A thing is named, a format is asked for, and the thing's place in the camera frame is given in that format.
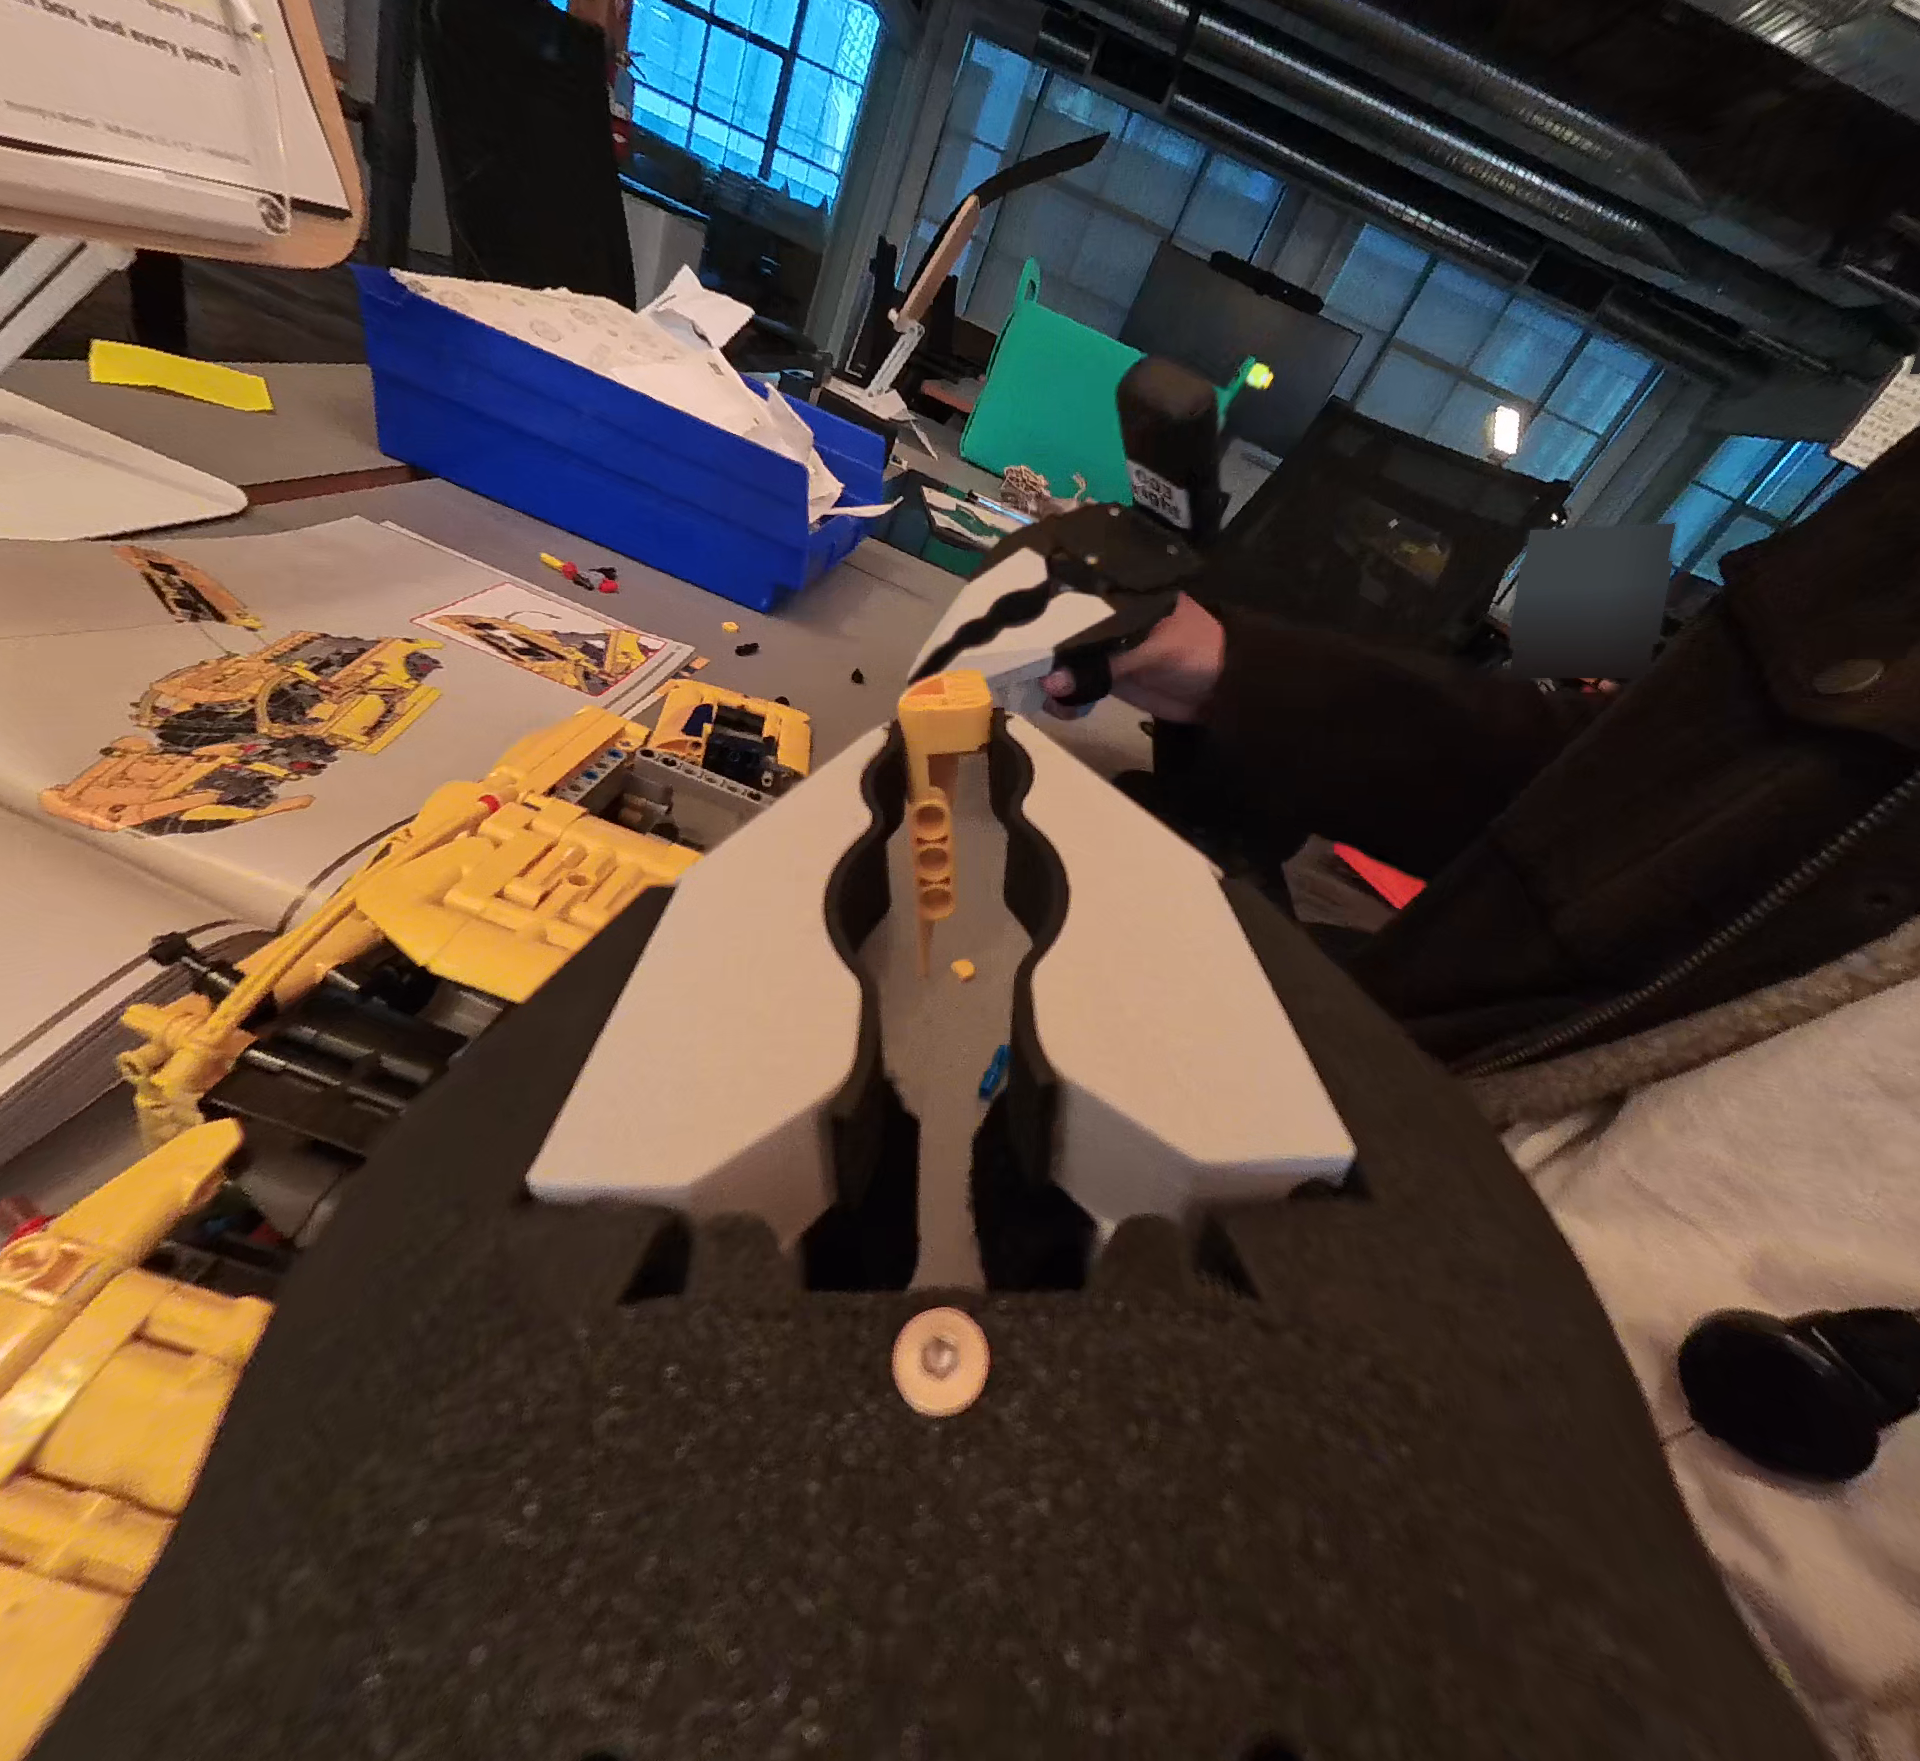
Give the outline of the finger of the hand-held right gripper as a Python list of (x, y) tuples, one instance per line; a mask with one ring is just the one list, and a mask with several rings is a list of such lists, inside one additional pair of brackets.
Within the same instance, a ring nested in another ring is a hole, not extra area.
[[(1000, 602), (1039, 597), (1035, 614), (992, 614)], [(991, 634), (975, 643), (975, 671), (985, 682), (991, 705), (1006, 714), (1033, 714), (1044, 706), (1044, 681), (1056, 671), (1063, 654), (1084, 646), (1087, 634), (1103, 627), (1113, 609), (1078, 590), (1000, 587), (980, 599), (976, 616)]]
[(909, 679), (976, 671), (992, 679), (1035, 657), (1033, 635), (1055, 599), (1041, 548), (994, 551), (968, 579), (914, 660)]

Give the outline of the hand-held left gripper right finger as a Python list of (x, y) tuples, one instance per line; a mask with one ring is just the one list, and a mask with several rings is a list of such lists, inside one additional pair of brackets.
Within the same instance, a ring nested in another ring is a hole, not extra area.
[(1098, 1225), (1344, 1183), (1356, 1142), (1212, 863), (1005, 714), (996, 822), (1026, 937), (1000, 1097), (1021, 1178)]

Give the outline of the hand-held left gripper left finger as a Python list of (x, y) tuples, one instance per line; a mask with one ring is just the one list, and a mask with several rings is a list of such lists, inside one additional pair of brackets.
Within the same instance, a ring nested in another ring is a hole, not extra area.
[(893, 906), (899, 725), (869, 731), (671, 890), (527, 1187), (550, 1205), (859, 1211), (893, 1099), (865, 946)]

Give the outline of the yellow brick door panel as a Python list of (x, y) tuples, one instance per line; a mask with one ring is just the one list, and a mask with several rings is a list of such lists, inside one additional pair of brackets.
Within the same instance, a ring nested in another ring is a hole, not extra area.
[(920, 979), (931, 971), (938, 927), (955, 908), (953, 806), (960, 762), (989, 748), (992, 717), (994, 696), (976, 669), (943, 669), (922, 679), (898, 703)]

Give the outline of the yellow brick subassembly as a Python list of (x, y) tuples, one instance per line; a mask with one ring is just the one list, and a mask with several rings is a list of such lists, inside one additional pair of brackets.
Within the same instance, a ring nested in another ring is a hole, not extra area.
[(750, 698), (681, 673), (659, 691), (648, 748), (739, 788), (781, 797), (810, 773), (813, 726), (786, 700)]

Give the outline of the yellow brick car model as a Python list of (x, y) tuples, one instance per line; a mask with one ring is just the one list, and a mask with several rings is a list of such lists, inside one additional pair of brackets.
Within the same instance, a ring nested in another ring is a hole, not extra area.
[(648, 726), (583, 709), (438, 788), (242, 960), (158, 943), (142, 1154), (2, 1267), (2, 1748), (25, 1758), (151, 1576), (297, 1251), (467, 1046), (697, 854)]

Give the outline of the person's right forearm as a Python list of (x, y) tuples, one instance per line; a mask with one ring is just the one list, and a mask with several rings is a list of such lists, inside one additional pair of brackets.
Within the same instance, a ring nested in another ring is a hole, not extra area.
[(1246, 611), (1215, 621), (1188, 792), (1198, 822), (1267, 865), (1324, 840), (1432, 882), (1627, 693)]

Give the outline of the grey desk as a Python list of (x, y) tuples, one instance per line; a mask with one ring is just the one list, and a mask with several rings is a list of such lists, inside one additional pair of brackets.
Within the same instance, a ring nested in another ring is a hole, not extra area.
[(22, 361), (5, 392), (206, 474), (257, 481), (235, 516), (151, 530), (242, 592), (266, 631), (164, 623), (129, 570), (80, 570), (55, 545), (5, 570), (5, 1191), (70, 1199), (79, 1180), (129, 1160), (132, 1121), (77, 1124), (109, 1091), (90, 1042), (106, 1013), (153, 979), (136, 954), (166, 931), (265, 933), (322, 890), (321, 869), (438, 783), (475, 767), (577, 696), (549, 698), (522, 669), (449, 641), (428, 682), (440, 705), (397, 748), (348, 754), (309, 788), (317, 803), (260, 830), (143, 841), (58, 824), (36, 794), (132, 729), (129, 705), (164, 667), (242, 651), (298, 627), (428, 635), (419, 617), (483, 587), (525, 607), (566, 606), (550, 623), (624, 621), (686, 643), (728, 688), (786, 696), (825, 754), (892, 710), (909, 651), (958, 579), (879, 539), (861, 541), (770, 616), (561, 536), (444, 479), (410, 479), (372, 452), (372, 374), (348, 363), (257, 363), (272, 415), (241, 415), (147, 390), (92, 385), (83, 361)]

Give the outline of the person's right hand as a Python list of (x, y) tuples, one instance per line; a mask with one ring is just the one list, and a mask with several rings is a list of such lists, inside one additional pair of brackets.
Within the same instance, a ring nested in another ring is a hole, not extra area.
[(1220, 620), (1182, 592), (1172, 611), (1131, 646), (1101, 657), (1106, 693), (1091, 691), (1080, 669), (1055, 669), (1042, 681), (1044, 712), (1071, 720), (1099, 700), (1118, 698), (1156, 726), (1193, 725), (1207, 714), (1225, 667), (1226, 634)]

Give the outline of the green storage bin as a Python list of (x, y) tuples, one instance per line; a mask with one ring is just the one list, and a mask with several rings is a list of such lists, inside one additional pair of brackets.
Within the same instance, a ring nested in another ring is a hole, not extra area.
[(983, 570), (992, 548), (976, 553), (966, 548), (949, 548), (947, 545), (934, 541), (918, 487), (914, 483), (916, 473), (922, 471), (903, 471), (890, 481), (892, 513), (879, 519), (882, 539), (890, 547), (899, 548), (909, 557), (922, 558), (955, 579), (973, 579), (973, 575)]

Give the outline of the model kit box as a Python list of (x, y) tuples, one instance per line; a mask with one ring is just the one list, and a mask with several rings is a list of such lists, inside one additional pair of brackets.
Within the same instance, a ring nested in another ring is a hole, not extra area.
[(976, 553), (1087, 503), (1086, 479), (1075, 477), (1066, 494), (1059, 494), (1049, 479), (1026, 466), (1005, 471), (999, 492), (987, 494), (926, 473), (916, 473), (914, 483), (931, 539)]

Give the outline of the green board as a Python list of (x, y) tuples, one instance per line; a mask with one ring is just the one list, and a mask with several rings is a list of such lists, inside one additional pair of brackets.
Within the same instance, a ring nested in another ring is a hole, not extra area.
[(962, 431), (962, 459), (996, 477), (1039, 471), (1059, 494), (1081, 477), (1094, 501), (1142, 501), (1161, 483), (1207, 488), (1226, 406), (1248, 380), (1264, 385), (1269, 372), (1245, 363), (1220, 390), (1049, 309), (1041, 264), (1028, 258)]

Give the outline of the black office chair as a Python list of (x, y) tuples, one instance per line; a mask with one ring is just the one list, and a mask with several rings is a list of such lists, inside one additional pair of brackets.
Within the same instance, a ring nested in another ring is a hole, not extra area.
[(1222, 526), (1202, 590), (1241, 611), (1435, 656), (1477, 648), (1532, 530), (1571, 497), (1331, 401)]

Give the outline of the scattered small brick pins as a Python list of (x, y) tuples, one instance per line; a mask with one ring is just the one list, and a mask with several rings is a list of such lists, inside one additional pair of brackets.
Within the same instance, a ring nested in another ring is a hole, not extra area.
[(497, 585), (492, 623), (522, 665), (600, 705), (636, 706), (673, 673), (714, 675), (777, 695), (876, 679), (892, 664), (877, 582), (854, 570), (800, 597), (793, 614), (756, 616), (643, 570), (541, 553), (529, 582)]

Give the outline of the blue storage bin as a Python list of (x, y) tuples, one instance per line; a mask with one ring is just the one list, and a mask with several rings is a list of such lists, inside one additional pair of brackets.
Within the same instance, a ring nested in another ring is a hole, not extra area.
[(800, 461), (646, 398), (355, 264), (379, 450), (486, 501), (768, 614), (893, 510), (885, 444), (793, 401), (842, 497)]

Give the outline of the crumpled white paper bags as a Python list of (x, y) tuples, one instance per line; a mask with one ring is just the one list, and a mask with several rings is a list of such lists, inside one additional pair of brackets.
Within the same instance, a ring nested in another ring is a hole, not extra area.
[(890, 503), (858, 504), (828, 468), (819, 437), (777, 390), (749, 382), (709, 337), (724, 320), (750, 316), (746, 304), (707, 292), (680, 268), (648, 309), (625, 309), (605, 296), (566, 288), (527, 290), (508, 285), (399, 271), (411, 295), (480, 322), (533, 352), (673, 407), (714, 430), (803, 462), (809, 522), (872, 521)]

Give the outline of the open instruction booklet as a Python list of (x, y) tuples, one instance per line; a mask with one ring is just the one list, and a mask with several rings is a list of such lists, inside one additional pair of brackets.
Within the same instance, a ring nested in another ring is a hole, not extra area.
[(150, 945), (297, 922), (444, 783), (696, 648), (363, 519), (180, 542), (5, 542), (2, 1142), (118, 1081)]

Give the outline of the black round badge reel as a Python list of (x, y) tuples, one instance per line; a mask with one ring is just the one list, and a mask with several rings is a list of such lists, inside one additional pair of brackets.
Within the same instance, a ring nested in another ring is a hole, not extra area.
[(1918, 1409), (1918, 1315), (1830, 1309), (1792, 1320), (1727, 1309), (1677, 1354), (1692, 1425), (1764, 1473), (1846, 1484)]

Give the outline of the white document stand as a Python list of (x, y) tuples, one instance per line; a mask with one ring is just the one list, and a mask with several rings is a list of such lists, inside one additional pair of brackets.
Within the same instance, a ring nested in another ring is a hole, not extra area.
[[(73, 215), (79, 190), (139, 186), (159, 231), (193, 243), (276, 247), (294, 226), (284, 123), (266, 25), (252, 0), (219, 0), (241, 42), (241, 70), (257, 187), (211, 184), (167, 169), (28, 153), (13, 190), (25, 215)], [(109, 239), (36, 234), (2, 277), (2, 366), (13, 369), (70, 309), (121, 268), (133, 248)], [(249, 497), (223, 479), (5, 390), (2, 534), (75, 542), (222, 521)]]

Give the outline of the yellow paper scrap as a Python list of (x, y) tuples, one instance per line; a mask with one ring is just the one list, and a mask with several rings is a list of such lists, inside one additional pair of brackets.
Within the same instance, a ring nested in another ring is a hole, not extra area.
[(272, 392), (260, 375), (136, 344), (92, 340), (87, 372), (95, 385), (166, 393), (234, 414), (265, 415), (275, 412)]

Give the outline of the dark wall monitor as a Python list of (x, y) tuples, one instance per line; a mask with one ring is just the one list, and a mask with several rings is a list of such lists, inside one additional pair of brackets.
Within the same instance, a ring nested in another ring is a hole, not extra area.
[(1220, 390), (1245, 363), (1264, 368), (1269, 382), (1248, 380), (1238, 390), (1222, 431), (1275, 459), (1302, 443), (1359, 345), (1356, 331), (1174, 243), (1156, 252), (1118, 340)]

